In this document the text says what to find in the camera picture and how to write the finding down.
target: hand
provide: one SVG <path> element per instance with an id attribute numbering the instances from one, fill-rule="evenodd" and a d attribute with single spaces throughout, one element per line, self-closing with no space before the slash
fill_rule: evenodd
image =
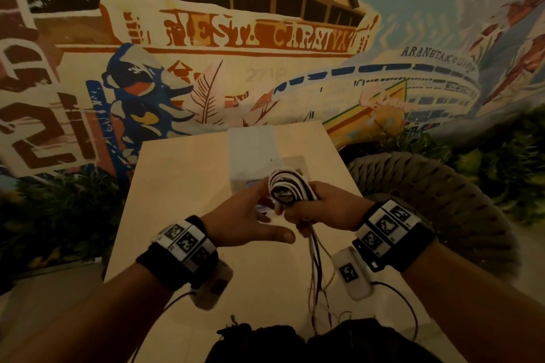
<path id="1" fill-rule="evenodd" d="M 201 217 L 210 240 L 218 247 L 244 245 L 250 241 L 279 241 L 292 244 L 292 230 L 270 222 L 265 214 L 255 211 L 255 205 L 274 208 L 269 196 L 268 178 L 255 187 L 245 189 Z"/>
<path id="2" fill-rule="evenodd" d="M 288 222 L 296 224 L 306 238 L 310 236 L 308 221 L 323 222 L 334 229 L 356 230 L 374 202 L 320 181 L 309 183 L 318 201 L 300 201 L 284 210 Z"/>

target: person's right hand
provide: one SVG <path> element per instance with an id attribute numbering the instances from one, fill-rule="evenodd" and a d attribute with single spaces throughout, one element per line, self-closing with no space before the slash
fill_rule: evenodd
<path id="1" fill-rule="evenodd" d="M 310 236 L 308 221 L 323 222 L 334 229 L 356 230 L 365 213 L 374 205 L 372 201 L 324 182 L 313 181 L 310 186 L 318 201 L 296 202 L 284 210 L 286 220 L 296 224 L 304 237 Z"/>

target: black wristband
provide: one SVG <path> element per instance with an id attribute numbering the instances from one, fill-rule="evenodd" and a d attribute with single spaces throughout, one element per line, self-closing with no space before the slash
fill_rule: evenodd
<path id="1" fill-rule="evenodd" d="M 375 204 L 357 230 L 354 247 L 373 271 L 386 265 L 405 271 L 435 239 L 422 220 L 393 200 Z"/>
<path id="2" fill-rule="evenodd" d="M 136 259 L 169 290 L 190 282 L 198 288 L 216 268 L 218 255 L 204 223 L 196 215 L 159 233 L 148 250 Z"/>

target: forearm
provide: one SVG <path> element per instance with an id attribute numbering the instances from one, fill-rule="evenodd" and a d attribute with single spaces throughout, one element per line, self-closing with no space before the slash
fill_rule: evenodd
<path id="1" fill-rule="evenodd" d="M 402 276 L 470 363 L 542 359 L 544 307 L 439 242 Z"/>
<path id="2" fill-rule="evenodd" d="M 160 316 L 172 294 L 146 268 L 133 264 L 5 361 L 124 362 Z"/>

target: white table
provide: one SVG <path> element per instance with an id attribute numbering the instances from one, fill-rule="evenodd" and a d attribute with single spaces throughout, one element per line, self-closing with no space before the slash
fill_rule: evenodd
<path id="1" fill-rule="evenodd" d="M 360 194 L 319 122 L 275 126 L 274 134 L 282 157 L 304 157 L 312 181 L 328 182 Z M 231 196 L 228 141 L 228 133 L 221 132 L 143 144 L 106 280 L 133 263 L 150 238 L 166 225 L 192 214 L 205 214 Z M 292 227 L 283 218 L 274 217 L 273 222 Z M 315 229 L 331 254 L 350 245 L 354 238 L 353 233 L 323 224 Z M 234 270 L 234 278 L 217 306 L 207 312 L 197 309 L 190 299 L 179 301 L 156 322 L 137 362 L 204 361 L 220 337 L 216 331 L 230 324 L 230 315 L 254 329 L 287 324 L 305 338 L 312 336 L 307 306 L 309 247 L 306 239 L 296 235 L 293 245 L 253 242 L 219 249 L 220 257 Z M 322 262 L 328 278 L 332 267 L 325 254 Z M 423 306 L 397 271 L 387 268 L 373 277 L 400 290 L 415 308 L 419 322 L 429 323 Z M 351 310 L 353 318 L 375 316 L 382 325 L 398 331 L 414 325 L 403 300 L 386 287 L 377 287 L 371 298 L 354 303 L 335 277 L 328 296 L 330 308 L 337 315 Z M 318 323 L 318 330 L 326 332 L 326 314 L 320 311 L 318 318 L 323 322 Z"/>

